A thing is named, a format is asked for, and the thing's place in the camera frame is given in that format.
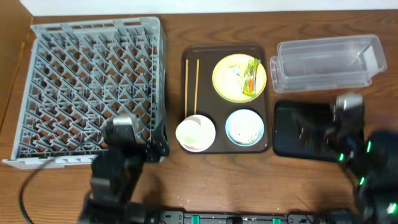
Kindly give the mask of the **small white cup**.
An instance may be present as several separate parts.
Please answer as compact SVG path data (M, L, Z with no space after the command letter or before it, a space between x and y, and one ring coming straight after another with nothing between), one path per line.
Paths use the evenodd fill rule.
M196 147L200 139L201 126L192 120L182 121L176 128L177 140L186 146Z

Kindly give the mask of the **white pink bowl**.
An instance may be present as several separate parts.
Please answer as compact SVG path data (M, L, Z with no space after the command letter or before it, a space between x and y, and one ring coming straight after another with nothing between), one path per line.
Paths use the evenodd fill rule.
M184 144L180 145L189 152L203 152L207 150L215 141L216 128L213 122L203 115L191 115L184 120L196 121L201 126L200 139L196 147L189 147Z

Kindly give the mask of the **dark brown serving tray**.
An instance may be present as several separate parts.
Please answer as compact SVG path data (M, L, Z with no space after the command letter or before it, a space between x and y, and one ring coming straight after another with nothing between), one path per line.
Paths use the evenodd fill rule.
M197 114L212 120L216 128L214 143L204 154L247 154L262 153L272 146L272 125L269 106L269 92L265 89L260 96L247 103L232 103L216 92L213 87L212 73L215 65L224 57L232 54L247 54L261 60L265 65L265 53L257 44L235 45L197 45L187 48L182 55L181 69L181 104L184 115L185 94L185 60L189 61L187 115L192 115L195 99L195 76L197 59L200 59L198 79ZM255 111L263 120L265 132L261 140L253 146L242 147L232 143L225 132L228 116L236 110L249 109Z

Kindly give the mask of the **black food waste tray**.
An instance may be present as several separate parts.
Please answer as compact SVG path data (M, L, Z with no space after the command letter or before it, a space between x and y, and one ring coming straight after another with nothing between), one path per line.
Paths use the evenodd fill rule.
M326 145L334 105L278 101L274 107L274 152L297 159L347 161L350 156L329 150Z

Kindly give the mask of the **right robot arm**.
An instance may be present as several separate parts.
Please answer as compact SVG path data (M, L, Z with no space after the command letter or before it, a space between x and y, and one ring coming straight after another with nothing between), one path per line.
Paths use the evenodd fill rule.
M342 168L357 178L354 202L361 219L397 223L397 133L379 130L365 139L363 131L364 106L334 106L324 140Z

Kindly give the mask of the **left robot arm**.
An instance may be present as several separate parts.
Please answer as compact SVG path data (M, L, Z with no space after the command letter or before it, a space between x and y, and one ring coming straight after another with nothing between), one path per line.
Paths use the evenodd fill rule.
M109 123L103 129L108 151L91 164L91 191L85 195L79 223L160 223L161 212L131 198L144 164L159 163L170 153L166 125L140 144L132 125Z

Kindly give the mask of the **yellow round plate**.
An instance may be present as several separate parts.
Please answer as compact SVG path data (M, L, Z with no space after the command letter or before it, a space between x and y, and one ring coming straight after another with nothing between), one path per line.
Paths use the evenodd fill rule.
M262 94L266 87L267 74L261 62L257 69L256 94L254 96L246 96L242 93L244 71L249 60L254 58L256 57L247 54L232 54L222 58L215 65L212 73L212 82L214 89L220 97L232 103L247 103ZM229 70L228 67L231 65L240 66L239 77Z

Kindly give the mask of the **wooden chopstick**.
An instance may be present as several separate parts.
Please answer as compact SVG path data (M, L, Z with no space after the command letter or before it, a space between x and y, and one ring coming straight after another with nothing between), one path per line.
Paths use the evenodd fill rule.
M197 59L196 76L195 76L195 99L194 99L194 110L193 110L194 114L197 114L199 71L200 71L200 59Z
M188 101L188 73L189 73L189 61L185 60L185 94L184 94L184 115L187 117L187 101Z

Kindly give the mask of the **grey plastic dish rack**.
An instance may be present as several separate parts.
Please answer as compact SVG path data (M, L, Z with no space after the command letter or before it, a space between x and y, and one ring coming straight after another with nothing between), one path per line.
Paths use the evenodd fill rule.
M90 164L102 129L136 116L137 142L168 156L167 38L157 17L33 25L11 158L18 169Z

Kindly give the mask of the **green snack wrapper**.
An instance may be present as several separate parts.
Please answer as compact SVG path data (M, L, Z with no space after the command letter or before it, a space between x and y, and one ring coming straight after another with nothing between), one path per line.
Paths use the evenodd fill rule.
M254 96L256 94L257 69L260 62L261 61L257 58L249 60L248 65L244 71L244 83L242 93L246 96Z

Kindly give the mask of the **white tissue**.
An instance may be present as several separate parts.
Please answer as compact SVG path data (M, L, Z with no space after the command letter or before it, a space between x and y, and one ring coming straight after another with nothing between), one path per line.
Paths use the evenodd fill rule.
M238 77L240 76L240 66L239 65L231 65L228 67L231 72L233 72Z

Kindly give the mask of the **light blue bowl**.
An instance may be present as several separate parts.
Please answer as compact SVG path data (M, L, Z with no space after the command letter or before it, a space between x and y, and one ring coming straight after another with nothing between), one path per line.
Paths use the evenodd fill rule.
M249 147L261 140L265 127L262 118L255 111L240 109L228 116L225 122L225 132L232 143Z

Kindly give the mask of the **clear plastic waste bin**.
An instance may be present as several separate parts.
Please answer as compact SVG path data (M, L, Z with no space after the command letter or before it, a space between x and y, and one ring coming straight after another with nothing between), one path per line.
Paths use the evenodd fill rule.
M269 68L274 91L285 93L366 87L387 62L368 34L281 42Z

